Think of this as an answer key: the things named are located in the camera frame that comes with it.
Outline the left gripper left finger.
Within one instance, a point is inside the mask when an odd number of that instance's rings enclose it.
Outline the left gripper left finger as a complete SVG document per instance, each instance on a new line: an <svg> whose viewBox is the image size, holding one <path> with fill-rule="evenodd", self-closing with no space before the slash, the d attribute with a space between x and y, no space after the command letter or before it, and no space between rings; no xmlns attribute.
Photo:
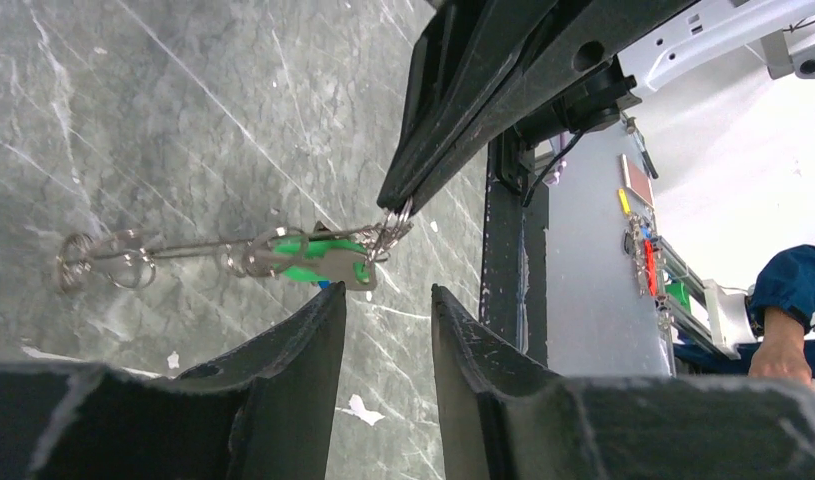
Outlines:
<svg viewBox="0 0 815 480"><path fill-rule="evenodd" d="M0 479L321 479L346 319L334 283L175 378L0 363Z"/></svg>

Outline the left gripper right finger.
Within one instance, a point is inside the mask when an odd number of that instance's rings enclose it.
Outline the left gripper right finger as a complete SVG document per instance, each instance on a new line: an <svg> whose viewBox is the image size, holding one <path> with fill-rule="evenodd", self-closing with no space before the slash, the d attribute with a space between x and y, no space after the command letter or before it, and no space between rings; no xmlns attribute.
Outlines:
<svg viewBox="0 0 815 480"><path fill-rule="evenodd" d="M815 479L815 392L734 376L564 377L432 289L450 479Z"/></svg>

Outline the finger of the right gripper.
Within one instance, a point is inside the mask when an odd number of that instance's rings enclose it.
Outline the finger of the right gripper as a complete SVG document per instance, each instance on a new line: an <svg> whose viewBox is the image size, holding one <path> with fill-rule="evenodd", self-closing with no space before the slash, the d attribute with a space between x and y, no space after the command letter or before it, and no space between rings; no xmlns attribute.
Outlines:
<svg viewBox="0 0 815 480"><path fill-rule="evenodd" d="M690 7L688 1L553 1L476 120L474 154L597 67Z"/></svg>
<svg viewBox="0 0 815 480"><path fill-rule="evenodd" d="M416 212L467 164L476 120L553 1L447 1L416 41L401 135L377 204Z"/></svg>

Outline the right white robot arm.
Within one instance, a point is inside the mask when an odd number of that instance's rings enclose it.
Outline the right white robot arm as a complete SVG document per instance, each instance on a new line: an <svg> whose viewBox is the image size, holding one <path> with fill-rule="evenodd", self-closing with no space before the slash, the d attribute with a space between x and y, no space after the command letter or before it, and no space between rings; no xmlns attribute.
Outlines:
<svg viewBox="0 0 815 480"><path fill-rule="evenodd" d="M815 1L447 1L416 41L377 203L421 209L484 145L594 132Z"/></svg>

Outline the green key tag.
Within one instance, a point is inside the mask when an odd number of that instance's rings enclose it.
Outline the green key tag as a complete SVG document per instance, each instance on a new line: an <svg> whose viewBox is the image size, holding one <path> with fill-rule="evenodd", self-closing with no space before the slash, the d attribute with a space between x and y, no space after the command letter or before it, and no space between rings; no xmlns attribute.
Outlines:
<svg viewBox="0 0 815 480"><path fill-rule="evenodd" d="M284 239L258 253L257 260L297 282L343 282L351 291L371 291L378 284L376 267L367 262L365 248L348 239Z"/></svg>

